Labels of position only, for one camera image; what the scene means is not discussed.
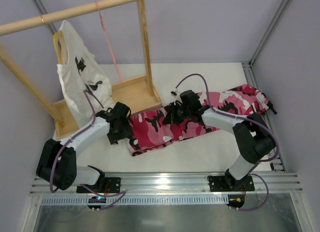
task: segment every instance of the wooden hanger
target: wooden hanger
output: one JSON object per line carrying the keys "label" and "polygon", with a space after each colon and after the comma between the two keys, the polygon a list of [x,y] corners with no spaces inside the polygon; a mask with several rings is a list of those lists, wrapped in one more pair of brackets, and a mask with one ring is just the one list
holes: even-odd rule
{"label": "wooden hanger", "polygon": [[[58,64],[62,64],[64,61],[64,46],[65,46],[64,45],[65,41],[63,39],[62,31],[56,32],[53,36],[54,36],[53,45],[54,45],[56,56],[58,58]],[[58,45],[59,39],[61,44],[61,55],[59,52],[59,45]]]}

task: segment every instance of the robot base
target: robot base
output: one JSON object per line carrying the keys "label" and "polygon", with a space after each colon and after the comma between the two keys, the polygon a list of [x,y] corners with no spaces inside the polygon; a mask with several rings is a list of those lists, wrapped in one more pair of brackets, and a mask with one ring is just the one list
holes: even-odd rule
{"label": "robot base", "polygon": [[[119,193],[121,186],[121,178],[120,177],[103,177],[99,180],[99,186],[97,185],[87,185],[90,189],[92,189],[96,193]],[[82,186],[77,186],[76,192],[79,194],[90,193]]]}
{"label": "robot base", "polygon": [[211,192],[241,192],[244,188],[245,191],[255,191],[255,185],[252,176],[246,176],[242,185],[238,189],[231,189],[226,183],[225,176],[208,176],[210,191]]}

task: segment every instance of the white table surface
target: white table surface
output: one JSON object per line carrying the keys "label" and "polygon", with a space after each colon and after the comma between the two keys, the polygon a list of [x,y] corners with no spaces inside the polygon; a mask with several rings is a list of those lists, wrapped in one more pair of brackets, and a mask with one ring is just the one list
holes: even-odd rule
{"label": "white table surface", "polygon": [[[113,65],[101,65],[112,83],[118,76]],[[152,64],[153,83],[163,105],[173,101],[170,91],[185,76],[199,73],[205,77],[210,91],[224,91],[246,83],[241,63],[170,63]],[[141,75],[143,64],[119,65],[124,79]],[[199,77],[188,78],[180,91],[205,90]],[[78,166],[92,165],[108,172],[224,172],[239,156],[232,134],[218,130],[186,141],[176,142],[163,149],[132,157],[124,141],[110,145],[103,136],[83,152]],[[256,171],[270,171],[269,163],[262,163]]]}

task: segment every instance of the wooden base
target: wooden base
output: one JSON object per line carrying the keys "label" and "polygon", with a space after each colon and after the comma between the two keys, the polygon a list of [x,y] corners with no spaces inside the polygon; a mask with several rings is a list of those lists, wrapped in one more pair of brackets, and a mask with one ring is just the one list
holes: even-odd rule
{"label": "wooden base", "polygon": [[[114,102],[119,101],[130,107],[132,115],[154,110],[162,106],[155,87],[153,87],[153,92],[154,96],[150,96],[145,75],[126,80],[123,84],[116,83],[112,85],[112,98]],[[67,137],[79,129],[65,100],[57,101],[52,105],[60,112],[64,122],[64,126],[62,126],[61,123],[55,121],[56,140]]]}

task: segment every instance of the lavender wall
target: lavender wall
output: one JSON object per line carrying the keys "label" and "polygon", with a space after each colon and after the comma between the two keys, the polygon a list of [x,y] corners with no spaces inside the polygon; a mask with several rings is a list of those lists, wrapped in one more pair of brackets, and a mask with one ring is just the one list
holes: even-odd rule
{"label": "lavender wall", "polygon": [[293,0],[255,65],[261,88],[278,111],[272,120],[285,165],[298,173],[314,218],[320,218],[319,4]]}
{"label": "lavender wall", "polygon": [[[42,1],[53,12],[94,0]],[[280,1],[145,0],[152,62],[249,60]],[[117,60],[143,62],[136,3],[102,13]],[[70,22],[98,63],[112,63],[98,13]]]}
{"label": "lavender wall", "polygon": [[[0,0],[0,24],[37,16],[31,0]],[[61,98],[52,37],[45,27],[0,37],[36,85],[55,101]],[[20,231],[44,141],[54,121],[0,62],[1,231]]]}

